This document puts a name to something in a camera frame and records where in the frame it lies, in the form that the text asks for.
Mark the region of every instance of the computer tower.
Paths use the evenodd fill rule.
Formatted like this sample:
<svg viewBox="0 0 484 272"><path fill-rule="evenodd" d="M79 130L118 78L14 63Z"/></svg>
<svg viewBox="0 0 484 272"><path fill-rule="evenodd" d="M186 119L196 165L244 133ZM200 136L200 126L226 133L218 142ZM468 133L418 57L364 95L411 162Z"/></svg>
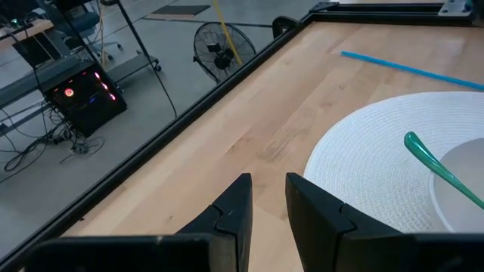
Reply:
<svg viewBox="0 0 484 272"><path fill-rule="evenodd" d="M43 91L45 99L59 109L71 127L89 137L125 111L126 103L98 63L81 63L73 69Z"/></svg>

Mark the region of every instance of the white placemat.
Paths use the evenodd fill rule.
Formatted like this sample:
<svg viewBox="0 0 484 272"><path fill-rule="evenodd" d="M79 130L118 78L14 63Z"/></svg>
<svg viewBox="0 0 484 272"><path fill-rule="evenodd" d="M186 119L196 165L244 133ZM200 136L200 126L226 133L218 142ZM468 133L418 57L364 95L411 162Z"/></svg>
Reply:
<svg viewBox="0 0 484 272"><path fill-rule="evenodd" d="M304 177L397 230L429 231L431 173L406 150L408 131L417 133L437 159L484 138L484 94L410 94L357 110L318 142Z"/></svg>

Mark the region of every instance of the red light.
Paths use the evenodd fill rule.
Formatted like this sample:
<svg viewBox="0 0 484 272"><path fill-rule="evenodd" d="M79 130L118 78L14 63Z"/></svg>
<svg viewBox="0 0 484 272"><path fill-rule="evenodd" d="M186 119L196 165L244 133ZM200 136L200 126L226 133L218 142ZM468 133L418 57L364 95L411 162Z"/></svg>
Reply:
<svg viewBox="0 0 484 272"><path fill-rule="evenodd" d="M67 97L72 97L74 95L74 90L73 89L66 89L64 91L64 94L67 96Z"/></svg>

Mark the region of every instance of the black fan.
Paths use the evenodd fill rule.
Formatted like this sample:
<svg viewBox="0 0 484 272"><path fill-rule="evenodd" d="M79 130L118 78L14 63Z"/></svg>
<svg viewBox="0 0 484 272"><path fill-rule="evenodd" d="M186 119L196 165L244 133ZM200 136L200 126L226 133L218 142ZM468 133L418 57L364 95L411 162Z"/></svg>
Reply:
<svg viewBox="0 0 484 272"><path fill-rule="evenodd" d="M237 27L225 25L242 64L246 63L256 55L254 45ZM217 83L240 68L221 23L204 23L195 33L194 50L194 61Z"/></svg>

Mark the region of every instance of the black cable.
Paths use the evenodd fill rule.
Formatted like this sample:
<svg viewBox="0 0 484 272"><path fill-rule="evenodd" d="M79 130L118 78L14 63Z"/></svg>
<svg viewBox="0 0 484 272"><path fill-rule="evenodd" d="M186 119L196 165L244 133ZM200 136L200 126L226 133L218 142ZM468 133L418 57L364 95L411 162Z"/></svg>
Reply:
<svg viewBox="0 0 484 272"><path fill-rule="evenodd" d="M32 136L32 135L26 134L25 132L21 132L21 131L20 131L20 129L18 129L17 125L15 125L14 120L12 120L12 118L10 117L10 115L9 115L8 113L6 113L6 112L5 112L3 109L0 109L0 111L2 111L2 112L3 112L3 113L6 115L6 116L7 116L8 120L10 120L10 123L12 124L12 127L14 127L14 129L15 129L15 130L16 130L18 133L20 133L20 134L22 134L23 136L28 137L28 138L39 139L39 138L41 138L41 137L42 137L42 136Z"/></svg>
<svg viewBox="0 0 484 272"><path fill-rule="evenodd" d="M99 27L98 32L96 33L96 36L94 37L94 40L92 40L92 42L89 42L89 45L88 45L89 48L92 48L92 46L96 43L96 40L98 39L99 33L101 32L101 27ZM86 52L84 54L84 57L82 57L81 62L83 62L87 58L88 55L89 55L89 52Z"/></svg>
<svg viewBox="0 0 484 272"><path fill-rule="evenodd" d="M14 113L14 114L11 114L11 115L10 115L10 117L15 117L15 116L17 116L17 115L19 115L19 114L21 114L21 113L25 113L27 110L33 109L33 108L35 108L35 107L38 107L38 106L39 106L39 105L41 105L42 103L44 103L44 101L40 101L40 102L37 102L37 103L35 103L35 104L33 104L33 105L30 105L30 106L26 107L25 109L22 109L21 111L18 111L18 112Z"/></svg>
<svg viewBox="0 0 484 272"><path fill-rule="evenodd" d="M172 105L173 113L175 114L175 119L177 119L178 113L176 112L176 108L175 108L175 105L173 104L172 98L169 96L168 91L166 90L165 85L163 84L163 81L161 81L160 75L158 75L157 69L154 67L154 64L150 60L150 57L146 56L146 58L150 62L151 69L153 69L154 74L157 75L158 81L160 82L161 87L163 88L163 91L165 92L166 97L168 98L170 105Z"/></svg>
<svg viewBox="0 0 484 272"><path fill-rule="evenodd" d="M27 32L27 29L26 27L23 28L23 31L25 32L25 36L26 36L26 39L29 38L29 33ZM18 42L17 38L12 34L11 35L14 40L16 42ZM19 46L24 50L24 53L26 54L27 53L27 49L21 44L19 43ZM39 77L37 75L37 69L35 67L33 67L33 74L36 78L36 81L37 81L37 87L38 89L40 90L40 92L42 93L42 95L44 95L43 91L42 91L42 86L40 84L40 81L39 81ZM27 156L29 155L29 153L33 152L34 150L36 150L37 146L40 145L40 144L44 144L44 149L42 150L42 152L34 159L32 160L31 162L29 162L27 165L25 165L23 168L21 168L20 170L18 170L17 172L13 173L12 175L9 175L8 177L0 180L0 183L14 177L15 175L19 174L20 172L22 172L23 170L27 169L28 167L30 167L35 161L37 161L37 159L39 159L39 157L45 152L45 150L47 149L47 144L49 142L49 139L50 137L52 136L52 134L59 128L60 125L56 125L52 130L48 131L47 129L47 124L45 123L45 116L43 114L44 112L44 103L41 104L41 110L42 110L42 120L43 120L43 123L44 123L44 129L45 129L45 135L44 136L41 136L39 138L36 138L35 141L33 141L28 147L26 147L23 151L19 152L14 158L12 158L11 160L9 160L8 162L6 162L5 166L4 166L4 170L6 172L12 172L13 170L15 170L16 168L18 168L20 166L20 164L27 158Z"/></svg>
<svg viewBox="0 0 484 272"><path fill-rule="evenodd" d="M12 153L19 153L20 151L17 150L17 148L15 147L15 144L14 142L3 132L2 130L2 134L7 138L7 140L10 142L12 148L14 148L14 150L3 150L2 152L12 152Z"/></svg>
<svg viewBox="0 0 484 272"><path fill-rule="evenodd" d="M100 142L96 143L96 144L92 144L92 145L90 144L90 143L97 141L97 140L99 140ZM71 151L73 153L71 153L68 156L66 156L65 158L63 158L59 162L59 164L65 163L68 159L72 158L74 155L84 156L84 155L94 155L94 154L96 154L99 150L101 150L101 148L103 148L104 143L105 143L105 139L103 137L96 137L96 138L92 138L91 140L84 140L82 143L77 143L77 140L75 140L74 142L76 142L76 144L73 145L73 148L71 149ZM98 147L98 148L95 149L94 151L89 152L89 149L91 149L93 147Z"/></svg>
<svg viewBox="0 0 484 272"><path fill-rule="evenodd" d="M21 173L23 170L25 170L25 169L27 169L29 166L31 166L31 165L32 165L34 162L36 162L36 161L37 161L37 159L39 159L39 158L40 158L40 156L42 156L42 154L44 154L44 152L45 152L45 150L46 150L46 149L47 149L47 144L45 144L45 145L44 145L44 149L41 151L41 153L40 153L40 154L39 154L39 155L38 155L38 156L37 156L37 157L36 157L34 160L32 160L32 162L29 162L29 164L25 165L25 166L24 166L22 169L20 169L19 171L17 171L17 172L15 172L15 173L13 173L12 175L9 175L8 177L6 177L6 178L4 178L4 179L0 180L0 184L1 184L1 183L3 183L4 181L6 181L6 180L8 180L8 179L10 179L10 178L12 178L12 177L14 177L15 175L17 175L17 174Z"/></svg>

